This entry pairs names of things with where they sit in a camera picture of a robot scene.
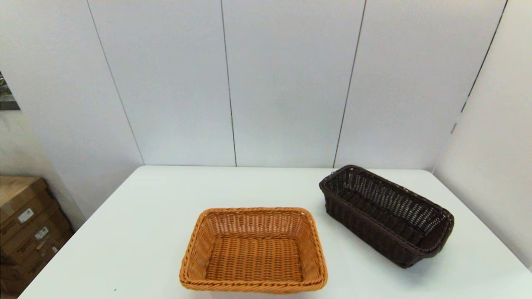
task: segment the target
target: white table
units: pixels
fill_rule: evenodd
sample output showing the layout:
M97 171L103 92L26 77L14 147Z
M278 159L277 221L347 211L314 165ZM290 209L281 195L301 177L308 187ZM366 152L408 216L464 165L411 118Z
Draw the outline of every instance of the white table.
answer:
M532 273L431 173L374 170L447 208L444 249L401 269L325 212L332 169L144 166L90 217L20 299L274 298L196 292L178 273L198 215L210 207L299 206L316 220L325 288L283 298L532 298Z

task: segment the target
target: white wall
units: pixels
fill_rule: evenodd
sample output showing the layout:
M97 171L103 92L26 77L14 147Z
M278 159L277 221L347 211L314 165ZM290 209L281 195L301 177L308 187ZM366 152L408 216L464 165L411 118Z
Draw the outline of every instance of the white wall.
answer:
M532 2L509 0L435 175L532 270L531 28Z
M0 69L82 213L143 165L87 2L2 1Z
M0 111L0 174L44 178L74 229L85 222L21 111Z

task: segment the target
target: rectangular basket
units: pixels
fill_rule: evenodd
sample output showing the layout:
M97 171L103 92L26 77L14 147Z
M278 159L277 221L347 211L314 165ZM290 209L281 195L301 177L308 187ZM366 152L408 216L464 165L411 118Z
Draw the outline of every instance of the rectangular basket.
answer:
M347 165L320 183L327 213L402 268L440 252L454 217L428 199Z
M307 210L209 209L198 218L179 280L194 290L288 294L321 289L327 268Z

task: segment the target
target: panel seam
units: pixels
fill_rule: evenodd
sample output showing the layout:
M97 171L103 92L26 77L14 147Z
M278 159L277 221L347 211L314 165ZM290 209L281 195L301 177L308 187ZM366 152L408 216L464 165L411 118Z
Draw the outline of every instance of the panel seam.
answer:
M126 116L126 120L128 121L129 130L131 131L131 135L133 136L133 140L135 141L135 145L137 146L140 160L142 161L142 165L146 165L146 163L144 163L144 158L142 157L142 152L140 151L140 147L138 146L137 138L135 137L135 133L133 132L133 128L131 127L131 121L129 120L128 113L126 112L126 108L124 107L124 102L122 101L122 97L120 96L120 92L118 91L117 83L114 80L113 71L111 71L109 60L107 60L107 55L105 54L105 50L103 48L102 39L99 36L98 28L96 27L96 22L94 21L93 12L90 9L89 0L86 0L86 2L87 2L87 6L89 7L90 18L93 20L94 30L96 30L96 36L98 37L100 47L102 48L102 53L105 58L105 63L107 64L107 68L109 69L109 74L111 75L111 79L113 80L114 89L117 91L118 99L120 100L120 105L122 106L122 110L124 111L124 115Z
M351 89L351 80L353 80L353 71L355 69L356 54L359 51L360 35L362 33L362 24L364 22L365 6L368 0L364 0L364 8L362 9L362 18L360 19L359 36L356 39L355 55L353 57L353 65L351 66L351 76L349 77L349 85L347 86L347 95L345 96L344 113L342 114L342 122L340 124L340 132L338 133L338 142L336 143L336 151L334 153L334 160L332 167L335 167L336 156L338 155L338 147L340 146L340 137L342 136L342 127L344 126L345 110L347 108L347 99L349 99L349 90Z
M231 112L231 131L233 135L233 151L235 153L235 167L237 167L236 162L236 143L235 143L235 125L232 117L232 102L231 102L231 83L229 82L229 62L227 60L227 42L226 42L226 24L223 19L223 0L220 0L220 8L222 12L222 29L223 29L223 47L226 51L226 70L227 70L227 90L229 92L229 111Z

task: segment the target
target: basket bottom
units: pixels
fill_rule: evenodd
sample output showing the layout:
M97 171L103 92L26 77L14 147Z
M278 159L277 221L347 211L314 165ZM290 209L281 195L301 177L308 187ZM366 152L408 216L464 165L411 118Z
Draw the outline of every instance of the basket bottom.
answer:
M207 280L302 281L301 260L293 239L218 238Z

